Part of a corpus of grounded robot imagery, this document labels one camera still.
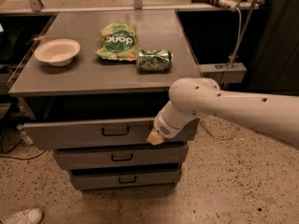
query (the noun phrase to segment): chip bag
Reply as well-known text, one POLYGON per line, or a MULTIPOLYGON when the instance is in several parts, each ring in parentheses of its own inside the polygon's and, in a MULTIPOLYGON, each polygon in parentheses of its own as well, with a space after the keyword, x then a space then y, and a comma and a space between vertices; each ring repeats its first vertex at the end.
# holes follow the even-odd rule
POLYGON ((139 51, 136 45, 136 27, 112 22, 101 31, 102 48, 95 55, 103 59, 134 61, 139 51))

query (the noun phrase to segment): white bowl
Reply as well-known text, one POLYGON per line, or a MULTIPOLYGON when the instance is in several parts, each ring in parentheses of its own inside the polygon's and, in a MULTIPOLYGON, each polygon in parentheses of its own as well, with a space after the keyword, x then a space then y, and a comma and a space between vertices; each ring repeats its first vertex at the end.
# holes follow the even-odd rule
POLYGON ((35 56, 43 63, 53 66, 70 64, 80 51, 80 44, 69 39, 57 39, 37 47, 35 56))

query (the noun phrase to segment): can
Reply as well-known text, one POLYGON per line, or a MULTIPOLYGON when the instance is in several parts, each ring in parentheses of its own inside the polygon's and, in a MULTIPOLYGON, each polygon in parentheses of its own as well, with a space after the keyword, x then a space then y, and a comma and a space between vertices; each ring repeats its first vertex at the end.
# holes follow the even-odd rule
POLYGON ((173 54, 165 49, 140 50, 137 55, 136 68, 140 71, 165 71, 172 66, 173 54))

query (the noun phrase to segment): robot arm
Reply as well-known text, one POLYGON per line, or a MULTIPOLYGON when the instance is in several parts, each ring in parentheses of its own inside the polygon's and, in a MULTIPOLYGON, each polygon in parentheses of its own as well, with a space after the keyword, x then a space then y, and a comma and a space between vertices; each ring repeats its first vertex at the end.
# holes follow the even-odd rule
POLYGON ((221 91, 209 78, 183 78, 173 83, 169 102, 159 112, 148 141, 161 144, 191 120, 208 113, 299 147, 299 98, 221 91))

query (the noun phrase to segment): green chip bag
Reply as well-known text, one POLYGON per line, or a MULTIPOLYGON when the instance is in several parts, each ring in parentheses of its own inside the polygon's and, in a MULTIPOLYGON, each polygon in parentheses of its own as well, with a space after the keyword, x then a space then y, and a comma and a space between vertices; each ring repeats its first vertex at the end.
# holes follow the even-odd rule
POLYGON ((136 45, 136 27, 112 22, 101 31, 102 48, 95 55, 103 59, 134 61, 139 51, 136 45))

